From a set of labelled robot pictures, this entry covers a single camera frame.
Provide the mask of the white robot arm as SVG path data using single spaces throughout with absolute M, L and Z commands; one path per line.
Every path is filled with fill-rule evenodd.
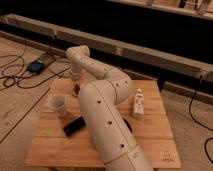
M 154 171 L 117 109 L 131 94 L 131 78 L 92 59 L 86 45 L 68 48 L 66 56 L 95 77 L 80 89 L 78 103 L 106 171 Z

